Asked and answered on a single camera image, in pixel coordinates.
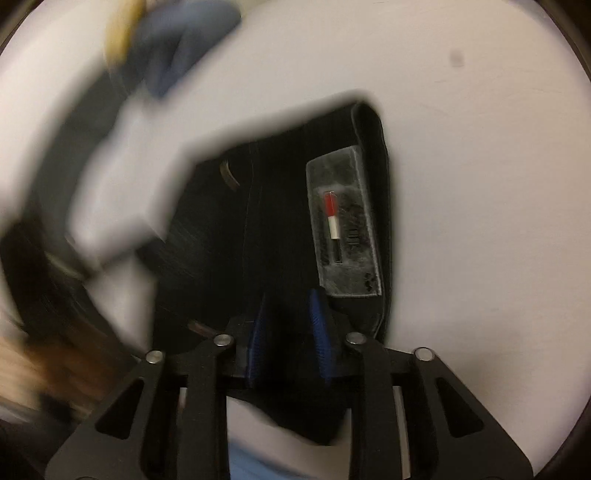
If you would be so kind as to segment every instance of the light blue object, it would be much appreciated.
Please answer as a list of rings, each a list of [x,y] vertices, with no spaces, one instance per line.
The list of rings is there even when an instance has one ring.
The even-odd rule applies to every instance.
[[[161,98],[240,21],[238,7],[222,0],[157,7],[138,24],[127,61],[115,75],[127,91],[143,81]]]
[[[232,480],[309,480],[285,469],[266,463],[235,443],[228,445]]]

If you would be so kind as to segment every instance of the white surface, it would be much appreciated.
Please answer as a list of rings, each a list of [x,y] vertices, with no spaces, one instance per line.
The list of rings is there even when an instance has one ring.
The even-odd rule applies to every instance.
[[[56,113],[100,58],[112,8],[46,0],[0,57],[3,209],[22,199]],[[162,105],[126,109],[74,235],[92,252],[132,219],[162,228],[188,150],[221,148],[250,121],[249,133],[279,128],[265,120],[352,89],[379,109],[392,157],[389,346],[435,349],[538,470],[591,394],[591,86],[533,2],[259,7]],[[118,281],[106,280],[103,307],[145,342],[131,320],[138,289]],[[230,432],[250,447],[344,478],[342,447],[307,446],[242,409],[230,408]]]

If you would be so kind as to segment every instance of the metal screw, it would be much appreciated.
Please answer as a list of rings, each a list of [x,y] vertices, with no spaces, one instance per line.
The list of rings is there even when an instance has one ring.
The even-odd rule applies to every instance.
[[[419,360],[422,360],[423,362],[430,362],[435,358],[435,353],[433,353],[433,350],[431,350],[430,348],[422,346],[421,348],[417,348],[414,351],[414,356],[417,357]]]
[[[215,343],[217,346],[228,346],[233,341],[234,338],[232,338],[232,335],[228,335],[227,333],[221,333],[213,338],[213,343]]]
[[[149,364],[158,364],[164,358],[164,354],[160,350],[152,350],[146,355],[146,360]]]
[[[345,338],[351,345],[363,345],[367,341],[365,335],[359,332],[350,332]]]

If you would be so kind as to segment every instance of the triangular cutout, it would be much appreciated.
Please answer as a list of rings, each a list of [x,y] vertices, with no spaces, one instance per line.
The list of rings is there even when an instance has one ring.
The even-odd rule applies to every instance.
[[[121,440],[128,438],[143,389],[144,381],[135,380],[96,422],[96,430]]]
[[[465,437],[484,428],[483,421],[447,380],[438,378],[436,384],[452,437]]]

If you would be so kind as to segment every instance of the blurry blue item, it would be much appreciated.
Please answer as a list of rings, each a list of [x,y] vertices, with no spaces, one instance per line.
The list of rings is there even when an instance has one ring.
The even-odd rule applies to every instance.
[[[308,477],[297,475],[264,462],[234,442],[228,444],[230,459],[230,477],[232,480],[307,480]]]
[[[114,74],[127,91],[144,81],[162,98],[240,21],[238,7],[223,0],[157,7],[139,22],[127,60]]]

